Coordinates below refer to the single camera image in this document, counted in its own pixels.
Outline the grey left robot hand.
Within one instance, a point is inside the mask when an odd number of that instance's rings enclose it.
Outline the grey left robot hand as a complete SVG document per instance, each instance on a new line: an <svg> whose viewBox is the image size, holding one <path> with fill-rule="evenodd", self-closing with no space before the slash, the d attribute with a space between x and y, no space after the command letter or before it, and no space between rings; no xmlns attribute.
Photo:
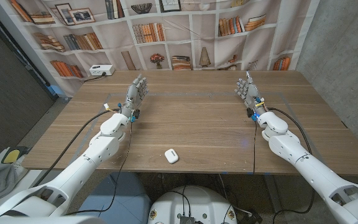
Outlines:
<svg viewBox="0 0 358 224"><path fill-rule="evenodd" d="M140 74L127 89L127 95L122 105L121 113L130 118L132 113L140 108L147 93L147 79Z"/></svg>

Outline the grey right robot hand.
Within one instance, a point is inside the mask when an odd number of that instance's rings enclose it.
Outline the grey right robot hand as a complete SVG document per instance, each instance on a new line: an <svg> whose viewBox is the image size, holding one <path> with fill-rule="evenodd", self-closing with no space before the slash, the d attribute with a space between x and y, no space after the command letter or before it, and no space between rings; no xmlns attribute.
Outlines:
<svg viewBox="0 0 358 224"><path fill-rule="evenodd" d="M240 78L234 92L241 98L247 109L247 116L256 120L260 115L266 113L264 99L261 97L257 86L254 84L250 71L246 71L246 77Z"/></svg>

